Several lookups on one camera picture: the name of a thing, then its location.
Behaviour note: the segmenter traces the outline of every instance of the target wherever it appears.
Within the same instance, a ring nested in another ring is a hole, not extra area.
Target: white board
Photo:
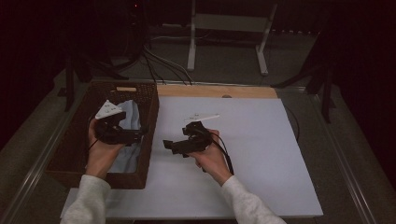
[[[193,158],[172,155],[163,140],[187,139],[181,129],[194,113],[219,114],[202,121],[217,129],[237,178],[281,217],[323,215],[301,151],[279,99],[160,97],[145,189],[113,189],[106,216],[113,218],[228,218],[232,209],[219,185]],[[64,211],[76,199],[71,189]]]

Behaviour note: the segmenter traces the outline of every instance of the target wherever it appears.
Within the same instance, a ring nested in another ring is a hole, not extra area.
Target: person's right hand
[[[209,131],[214,133],[212,138],[218,143],[219,138],[216,135],[219,135],[219,131]],[[228,170],[221,150],[213,143],[202,152],[192,152],[188,155],[194,157],[197,166],[204,168],[221,186],[233,176]]]

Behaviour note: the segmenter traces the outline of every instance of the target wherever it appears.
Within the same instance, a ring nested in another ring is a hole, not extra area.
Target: floor
[[[165,31],[154,31],[152,37],[169,36]],[[270,35],[264,50],[269,75],[260,75],[254,50],[259,37],[241,39],[219,38],[209,34],[198,41],[195,70],[190,73],[196,84],[220,83],[227,85],[268,86],[292,77],[300,71],[304,59],[315,43],[310,35]],[[189,41],[186,38],[156,37],[151,41],[150,52],[174,63],[187,66]],[[157,74],[165,82],[178,82],[179,78],[158,63],[153,63]],[[92,70],[96,78],[103,74]],[[133,80],[151,79],[147,61],[142,57],[133,66],[120,72]],[[183,80],[183,73],[178,73]],[[304,86],[309,78],[292,86],[276,90],[278,97],[289,109],[290,123],[302,151],[308,172],[314,183],[324,216],[291,218],[288,223],[396,223],[396,193],[380,169],[359,125],[347,109],[337,87],[332,88],[331,124],[320,116],[320,95],[307,95]],[[65,99],[58,97],[64,87],[64,72],[55,79],[56,87],[41,102],[0,153],[0,199],[8,210],[9,219],[2,223],[58,223],[67,197],[65,187],[42,173],[45,166],[36,164],[48,142],[56,141],[60,121],[70,118],[64,112]],[[76,96],[81,97],[86,84],[76,81]],[[31,187],[23,185],[30,178]],[[18,194],[20,186],[29,189]],[[133,223],[131,220],[108,220],[107,223]],[[205,221],[136,221],[135,223],[235,223],[234,220]]]

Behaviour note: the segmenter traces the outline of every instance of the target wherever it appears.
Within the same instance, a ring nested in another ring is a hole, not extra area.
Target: metal stand
[[[195,0],[191,5],[191,41],[187,70],[193,71],[195,66],[195,29],[228,30],[245,32],[263,32],[262,42],[256,46],[257,58],[262,75],[268,74],[267,64],[264,59],[263,50],[271,31],[272,22],[276,13],[277,4],[274,4],[268,18],[242,17],[227,15],[211,15],[195,12]]]

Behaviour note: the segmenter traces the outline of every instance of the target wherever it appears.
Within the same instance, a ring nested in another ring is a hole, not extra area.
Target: white sheet
[[[233,161],[235,175],[282,217],[321,216],[318,202],[285,109],[279,99],[160,97],[160,112],[145,189],[113,189],[107,217],[233,217],[218,184],[192,158],[172,155],[163,139],[184,140],[184,118],[219,113],[204,120],[218,129]],[[71,189],[64,211],[75,200]]]

